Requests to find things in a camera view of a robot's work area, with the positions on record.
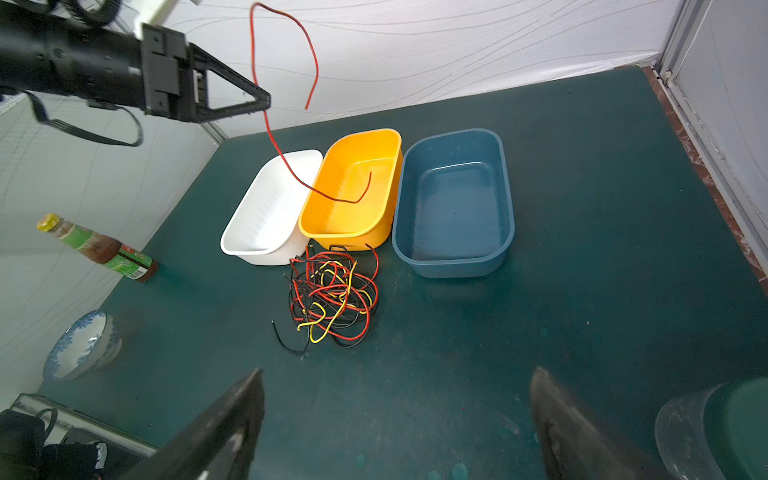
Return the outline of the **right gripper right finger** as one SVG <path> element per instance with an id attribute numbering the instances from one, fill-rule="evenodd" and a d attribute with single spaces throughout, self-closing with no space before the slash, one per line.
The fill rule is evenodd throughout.
<path id="1" fill-rule="evenodd" d="M 530 384 L 533 422 L 550 479 L 670 479 L 655 458 L 603 424 L 546 369 Z"/>

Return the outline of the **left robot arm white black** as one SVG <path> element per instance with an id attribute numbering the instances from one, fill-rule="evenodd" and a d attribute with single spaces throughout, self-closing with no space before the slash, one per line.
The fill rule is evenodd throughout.
<path id="1" fill-rule="evenodd" d="M 51 118 L 39 94 L 83 99 L 92 108 L 139 109 L 147 115 L 207 123 L 266 111 L 270 94 L 186 40 L 181 32 L 142 24 L 141 35 L 109 29 L 121 7 L 86 10 L 66 1 L 1 4 L 1 93 L 26 95 L 35 119 L 65 134 L 118 146 L 120 140 Z"/>

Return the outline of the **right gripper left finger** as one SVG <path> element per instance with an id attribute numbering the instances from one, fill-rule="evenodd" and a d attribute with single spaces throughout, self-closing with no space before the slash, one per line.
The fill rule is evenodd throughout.
<path id="1" fill-rule="evenodd" d="M 265 416 L 262 371 L 235 382 L 125 479 L 246 479 Z"/>

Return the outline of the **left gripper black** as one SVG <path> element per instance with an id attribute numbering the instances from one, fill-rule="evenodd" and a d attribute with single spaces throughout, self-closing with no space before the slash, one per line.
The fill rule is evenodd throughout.
<path id="1" fill-rule="evenodd" d="M 143 37 L 107 29 L 89 31 L 89 100 L 134 107 L 147 114 L 187 123 L 207 123 L 264 111 L 270 94 L 194 43 L 183 33 L 148 24 Z M 198 99 L 192 102 L 194 72 Z M 237 87 L 253 101 L 211 107 L 208 74 Z"/>

